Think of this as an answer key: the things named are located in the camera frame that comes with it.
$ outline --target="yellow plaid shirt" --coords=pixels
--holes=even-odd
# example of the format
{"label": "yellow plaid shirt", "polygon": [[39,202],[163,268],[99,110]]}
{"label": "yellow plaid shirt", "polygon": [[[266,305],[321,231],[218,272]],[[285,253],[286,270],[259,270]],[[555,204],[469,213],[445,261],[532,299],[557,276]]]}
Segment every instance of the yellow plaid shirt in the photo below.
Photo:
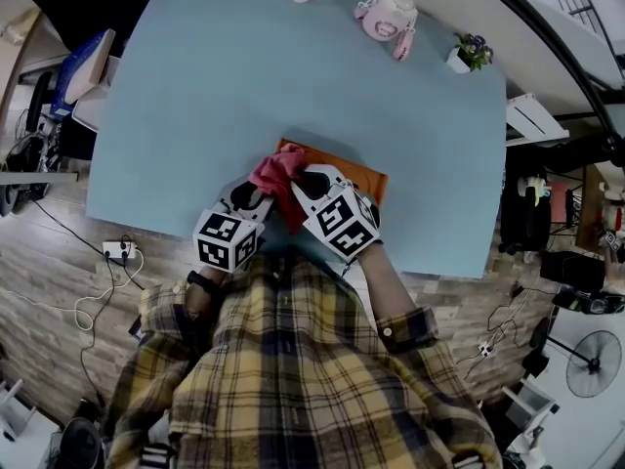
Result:
{"label": "yellow plaid shirt", "polygon": [[254,257],[218,318],[190,315],[186,288],[143,293],[146,337],[103,425],[107,467],[140,467],[166,411],[184,469],[501,466],[429,308],[376,330],[350,286],[299,254]]}

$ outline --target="fan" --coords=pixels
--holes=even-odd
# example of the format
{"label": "fan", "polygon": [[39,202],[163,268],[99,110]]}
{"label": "fan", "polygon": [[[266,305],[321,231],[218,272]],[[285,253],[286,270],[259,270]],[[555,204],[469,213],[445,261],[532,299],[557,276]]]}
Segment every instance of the fan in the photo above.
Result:
{"label": "fan", "polygon": [[571,353],[566,366],[566,384],[570,392],[579,398],[593,398],[605,391],[621,366],[621,343],[612,332],[593,332],[584,337],[575,349],[570,349],[549,336],[549,320],[544,318],[534,329],[529,344],[542,350],[547,341]]}

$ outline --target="white cube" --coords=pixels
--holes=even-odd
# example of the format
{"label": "white cube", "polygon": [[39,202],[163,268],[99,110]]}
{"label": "white cube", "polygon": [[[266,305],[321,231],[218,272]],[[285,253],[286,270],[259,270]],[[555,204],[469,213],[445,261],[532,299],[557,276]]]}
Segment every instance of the white cube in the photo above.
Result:
{"label": "white cube", "polygon": [[325,201],[304,226],[347,262],[380,237],[369,205],[352,186]]}
{"label": "white cube", "polygon": [[204,210],[193,230],[195,251],[204,264],[233,273],[256,252],[263,229],[262,224]]}

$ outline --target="black wristband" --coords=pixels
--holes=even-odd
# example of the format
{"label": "black wristband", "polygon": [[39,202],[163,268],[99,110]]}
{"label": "black wristband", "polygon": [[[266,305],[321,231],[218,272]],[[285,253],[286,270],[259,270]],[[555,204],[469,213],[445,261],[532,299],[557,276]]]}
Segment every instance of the black wristband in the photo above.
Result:
{"label": "black wristband", "polygon": [[195,271],[191,271],[188,274],[187,283],[195,283],[196,285],[201,286],[211,297],[216,297],[219,294],[219,286],[215,281],[208,279],[207,277],[203,277]]}

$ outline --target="wooden floor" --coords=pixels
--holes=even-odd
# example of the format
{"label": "wooden floor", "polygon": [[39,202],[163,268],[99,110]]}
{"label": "wooden floor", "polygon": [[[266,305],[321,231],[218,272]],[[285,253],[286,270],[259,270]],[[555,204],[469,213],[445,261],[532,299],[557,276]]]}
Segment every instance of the wooden floor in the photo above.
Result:
{"label": "wooden floor", "polygon": [[[13,131],[8,132],[0,139],[1,149],[6,150],[12,141]],[[87,183],[88,174],[84,173],[77,185],[55,186],[40,203],[96,245],[124,234],[132,236],[146,255],[146,265],[137,277],[141,285],[185,277],[197,266],[188,241],[86,217]],[[497,243],[495,233],[482,279],[402,275],[417,304],[434,307],[440,335],[449,342],[457,360],[474,356],[479,342],[489,338],[486,319],[498,305],[510,301],[509,291],[516,281],[527,287],[535,283],[535,288],[548,292],[558,289],[556,283],[538,277],[536,266],[524,264],[520,257],[499,254]],[[567,248],[569,243],[569,237],[559,237],[553,249]],[[130,265],[129,271],[137,266],[137,263]],[[121,268],[113,266],[113,273],[116,284],[126,281]],[[346,278],[366,299],[362,273],[352,269]],[[70,418],[81,398],[95,400],[79,361],[80,349],[91,343],[91,332],[79,330],[73,314],[35,307],[8,291],[36,303],[72,308],[79,297],[99,295],[108,287],[110,275],[106,262],[34,204],[29,204],[19,215],[0,220],[0,344],[7,355],[0,363],[2,374],[9,383],[22,378],[23,399],[61,422]],[[107,398],[122,365],[137,346],[127,331],[137,316],[139,295],[140,290],[133,284],[115,290],[109,306],[98,319],[96,346],[85,354],[85,364]],[[492,323],[501,322],[521,299],[510,309],[500,310]],[[536,323],[549,315],[550,300],[549,295],[529,293],[516,318],[520,344],[525,344]],[[101,303],[85,301],[80,309],[94,315]],[[521,359],[529,348],[518,349],[513,334],[511,328],[493,355],[480,362],[469,376],[468,383],[478,399],[496,398],[501,386],[521,378]],[[460,363],[462,375],[478,361]]]}

